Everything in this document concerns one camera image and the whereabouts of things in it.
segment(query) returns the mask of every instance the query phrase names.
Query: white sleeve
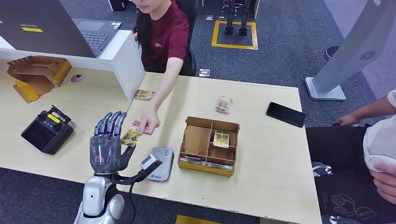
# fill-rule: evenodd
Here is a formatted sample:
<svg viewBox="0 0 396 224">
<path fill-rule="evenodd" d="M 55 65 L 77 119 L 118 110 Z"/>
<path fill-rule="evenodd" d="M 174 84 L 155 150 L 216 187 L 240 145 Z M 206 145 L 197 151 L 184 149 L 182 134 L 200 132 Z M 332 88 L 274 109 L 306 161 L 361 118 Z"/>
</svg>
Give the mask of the white sleeve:
<svg viewBox="0 0 396 224">
<path fill-rule="evenodd" d="M 392 106 L 396 107 L 396 90 L 393 90 L 388 94 L 388 100 Z"/>
</svg>

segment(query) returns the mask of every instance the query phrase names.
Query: white display stand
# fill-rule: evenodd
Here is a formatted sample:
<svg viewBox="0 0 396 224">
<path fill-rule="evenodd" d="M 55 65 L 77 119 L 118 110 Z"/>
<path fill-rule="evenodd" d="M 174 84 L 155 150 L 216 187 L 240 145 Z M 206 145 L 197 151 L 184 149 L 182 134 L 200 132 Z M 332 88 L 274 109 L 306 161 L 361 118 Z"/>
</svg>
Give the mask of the white display stand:
<svg viewBox="0 0 396 224">
<path fill-rule="evenodd" d="M 16 50 L 0 36 L 0 59 L 15 60 L 27 56 L 62 57 L 66 58 L 74 68 L 112 71 L 125 96 L 128 100 L 132 100 L 145 73 L 132 34 L 130 30 L 119 30 L 99 58 Z"/>
<path fill-rule="evenodd" d="M 396 0 L 368 0 L 340 48 L 305 84 L 312 99 L 345 100 L 340 84 L 379 58 L 396 17 Z"/>
</svg>

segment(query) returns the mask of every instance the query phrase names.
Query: laptop keyboard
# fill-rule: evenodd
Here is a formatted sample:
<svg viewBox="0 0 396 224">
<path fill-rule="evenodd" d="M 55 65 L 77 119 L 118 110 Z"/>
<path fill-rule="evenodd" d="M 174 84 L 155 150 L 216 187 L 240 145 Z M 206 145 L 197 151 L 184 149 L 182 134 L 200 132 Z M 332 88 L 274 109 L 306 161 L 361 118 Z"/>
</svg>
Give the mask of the laptop keyboard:
<svg viewBox="0 0 396 224">
<path fill-rule="evenodd" d="M 89 33 L 89 34 L 83 34 L 83 37 L 85 38 L 85 40 L 87 41 L 88 45 L 92 49 L 99 49 L 100 46 L 109 37 L 109 34 Z"/>
</svg>

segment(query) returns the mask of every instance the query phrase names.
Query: gray power bank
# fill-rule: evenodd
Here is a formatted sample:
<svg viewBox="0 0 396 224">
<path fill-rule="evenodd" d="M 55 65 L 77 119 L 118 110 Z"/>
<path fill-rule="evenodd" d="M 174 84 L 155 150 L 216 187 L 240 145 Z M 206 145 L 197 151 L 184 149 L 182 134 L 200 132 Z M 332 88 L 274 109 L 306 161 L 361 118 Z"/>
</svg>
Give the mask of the gray power bank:
<svg viewBox="0 0 396 224">
<path fill-rule="evenodd" d="M 155 155 L 162 164 L 154 170 L 147 179 L 152 181 L 167 181 L 170 175 L 170 169 L 173 162 L 173 150 L 170 148 L 154 147 L 151 154 Z"/>
</svg>

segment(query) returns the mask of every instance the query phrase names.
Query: wooden tabletop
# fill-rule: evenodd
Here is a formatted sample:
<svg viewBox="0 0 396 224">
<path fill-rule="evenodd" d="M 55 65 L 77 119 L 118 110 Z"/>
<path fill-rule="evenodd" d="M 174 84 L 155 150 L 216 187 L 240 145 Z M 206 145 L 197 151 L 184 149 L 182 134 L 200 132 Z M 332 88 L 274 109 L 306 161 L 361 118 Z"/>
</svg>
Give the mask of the wooden tabletop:
<svg viewBox="0 0 396 224">
<path fill-rule="evenodd" d="M 154 91 L 160 79 L 160 74 L 146 73 L 140 89 Z M 229 115 L 214 110 L 221 96 L 233 100 Z M 134 193 L 256 217 L 321 223 L 305 129 L 266 116 L 271 101 L 301 111 L 297 88 L 180 76 L 158 112 L 161 126 L 152 136 L 139 138 L 129 167 L 121 174 L 136 174 L 152 147 L 168 147 L 175 153 L 170 179 L 143 181 L 134 186 Z M 140 118 L 146 103 L 132 102 L 123 133 Z M 240 124 L 232 177 L 178 167 L 188 116 Z"/>
<path fill-rule="evenodd" d="M 0 63 L 0 167 L 84 183 L 93 174 L 89 139 L 108 112 L 130 105 L 113 73 L 72 69 L 60 88 L 26 104 L 12 88 L 13 80 Z M 80 83 L 71 83 L 84 74 Z M 146 73 L 140 89 L 155 90 L 162 75 Z M 230 115 L 215 112 L 220 96 L 232 98 Z M 139 138 L 129 166 L 120 174 L 135 175 L 152 147 L 169 147 L 175 158 L 167 182 L 143 181 L 136 194 L 232 212 L 304 224 L 321 222 L 305 129 L 265 115 L 270 101 L 301 111 L 297 88 L 179 77 L 159 110 L 161 126 Z M 125 133 L 139 119 L 146 101 L 134 100 L 124 121 Z M 39 152 L 20 134 L 42 110 L 57 106 L 76 123 L 75 132 L 54 156 Z M 225 177 L 179 169 L 177 156 L 188 116 L 240 124 L 235 174 Z M 127 191 L 128 187 L 119 186 Z"/>
<path fill-rule="evenodd" d="M 93 174 L 89 163 L 89 139 L 97 122 L 109 111 L 127 111 L 125 97 L 112 72 L 72 68 L 60 88 L 25 103 L 13 89 L 6 73 L 8 65 L 0 60 L 0 167 L 85 182 Z M 84 75 L 80 83 L 71 77 Z M 74 133 L 56 155 L 41 153 L 21 137 L 23 130 L 41 111 L 55 105 L 76 123 Z"/>
</svg>

